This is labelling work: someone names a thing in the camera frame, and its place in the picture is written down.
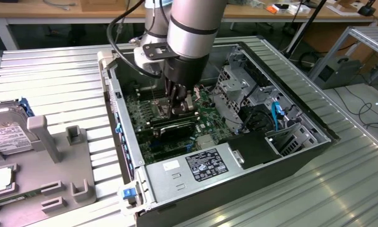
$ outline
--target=white sticker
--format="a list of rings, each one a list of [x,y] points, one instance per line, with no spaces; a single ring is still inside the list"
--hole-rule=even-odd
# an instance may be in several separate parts
[[[28,146],[30,146],[30,141],[18,125],[0,129],[1,152]]]
[[[179,167],[179,165],[178,165],[177,160],[173,160],[170,162],[163,163],[163,170],[165,171],[171,170],[171,169],[178,168],[178,167]]]

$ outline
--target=hard drive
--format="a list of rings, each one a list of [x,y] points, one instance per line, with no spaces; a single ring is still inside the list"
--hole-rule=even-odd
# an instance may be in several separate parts
[[[26,119],[33,116],[25,98],[0,102],[0,152],[10,155],[32,149],[37,136],[26,129]]]

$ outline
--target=motherboard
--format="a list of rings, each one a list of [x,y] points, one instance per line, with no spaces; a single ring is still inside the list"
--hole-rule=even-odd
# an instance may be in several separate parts
[[[206,149],[231,136],[210,91],[195,87],[193,115],[169,119],[167,98],[157,91],[126,95],[126,106],[146,164]]]

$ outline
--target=hard drive label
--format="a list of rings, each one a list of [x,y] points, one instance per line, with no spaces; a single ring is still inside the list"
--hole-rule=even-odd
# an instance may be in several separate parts
[[[28,146],[30,146],[30,141],[18,125],[0,129],[1,152]]]
[[[186,157],[186,162],[195,181],[203,181],[225,172],[227,168],[217,149],[207,150]]]

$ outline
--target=warning label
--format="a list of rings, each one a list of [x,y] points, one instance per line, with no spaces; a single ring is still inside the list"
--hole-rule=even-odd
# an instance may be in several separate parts
[[[215,149],[187,156],[186,161],[198,182],[227,172],[225,162]]]
[[[28,146],[30,146],[30,141],[18,125],[0,129],[1,152]]]

